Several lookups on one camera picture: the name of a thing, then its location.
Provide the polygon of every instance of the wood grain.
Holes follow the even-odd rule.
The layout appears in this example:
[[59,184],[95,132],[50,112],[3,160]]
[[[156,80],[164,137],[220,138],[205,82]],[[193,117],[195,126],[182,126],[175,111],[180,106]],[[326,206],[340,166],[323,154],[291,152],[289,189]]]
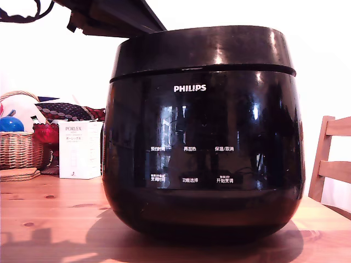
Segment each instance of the wood grain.
[[351,162],[321,161],[318,174],[351,184]]
[[124,225],[101,178],[2,182],[1,262],[350,262],[351,221],[304,197],[279,232],[247,245],[183,245]]
[[328,121],[326,135],[351,136],[351,117]]
[[331,136],[326,135],[327,124],[329,121],[334,120],[335,117],[323,116],[322,127],[320,129],[320,135],[317,145],[316,158],[314,160],[314,166],[312,171],[311,184],[309,186],[308,196],[318,202],[322,200],[322,193],[324,187],[324,177],[319,176],[319,164],[321,161],[328,161],[329,151],[331,145]]

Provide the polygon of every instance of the rice cooker lid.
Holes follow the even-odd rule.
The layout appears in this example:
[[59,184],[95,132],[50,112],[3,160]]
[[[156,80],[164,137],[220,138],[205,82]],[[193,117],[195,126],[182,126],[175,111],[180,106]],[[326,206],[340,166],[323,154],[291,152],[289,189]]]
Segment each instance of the rice cooker lid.
[[112,80],[134,73],[226,66],[296,75],[281,32],[261,26],[216,26],[162,31],[123,42]]

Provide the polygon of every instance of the blue ball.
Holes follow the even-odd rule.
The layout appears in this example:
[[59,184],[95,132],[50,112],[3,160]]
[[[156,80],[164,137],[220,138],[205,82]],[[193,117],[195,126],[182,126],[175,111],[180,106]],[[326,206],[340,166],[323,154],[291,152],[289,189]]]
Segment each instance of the blue ball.
[[7,132],[24,132],[24,125],[23,123],[15,118],[6,116],[0,119],[0,132],[7,131]]

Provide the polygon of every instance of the philips logo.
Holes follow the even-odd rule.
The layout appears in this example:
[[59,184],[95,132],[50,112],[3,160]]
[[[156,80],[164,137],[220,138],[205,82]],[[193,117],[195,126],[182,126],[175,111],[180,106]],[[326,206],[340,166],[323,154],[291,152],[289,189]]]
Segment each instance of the philips logo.
[[204,92],[206,90],[206,85],[183,85],[174,86],[174,92]]

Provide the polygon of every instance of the black cable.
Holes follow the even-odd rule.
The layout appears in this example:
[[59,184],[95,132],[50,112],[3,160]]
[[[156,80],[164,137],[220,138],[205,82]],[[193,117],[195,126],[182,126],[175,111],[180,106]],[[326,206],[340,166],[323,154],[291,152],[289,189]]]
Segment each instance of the black cable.
[[39,18],[38,18],[38,19],[43,18],[44,16],[46,16],[47,14],[49,14],[49,13],[51,12],[51,10],[53,10],[54,4],[55,4],[55,2],[54,2],[54,1],[51,1],[51,3],[50,3],[50,5],[49,5],[48,9],[46,9],[46,11],[45,11],[43,14],[39,15]]
[[43,18],[47,14],[50,13],[50,11],[54,7],[54,1],[51,1],[48,9],[43,13],[40,14],[41,11],[41,3],[40,0],[34,0],[37,4],[37,13],[35,16],[27,16],[26,18],[21,16],[21,15],[11,15],[9,16],[7,12],[5,12],[3,9],[0,8],[0,22],[7,22],[7,23],[18,23],[18,24],[26,24],[26,23],[32,23],[40,18]]

